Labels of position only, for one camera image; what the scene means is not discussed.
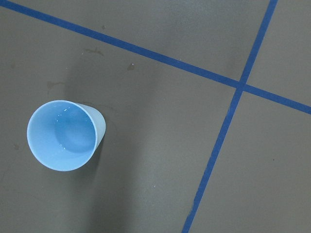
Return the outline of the light blue plastic cup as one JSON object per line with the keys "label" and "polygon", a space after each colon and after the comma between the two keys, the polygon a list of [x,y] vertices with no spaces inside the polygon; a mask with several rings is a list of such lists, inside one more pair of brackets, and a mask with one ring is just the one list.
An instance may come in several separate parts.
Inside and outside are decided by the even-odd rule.
{"label": "light blue plastic cup", "polygon": [[104,116],[95,108],[68,100],[53,100],[32,114],[27,141],[45,167],[72,171],[93,156],[106,131]]}

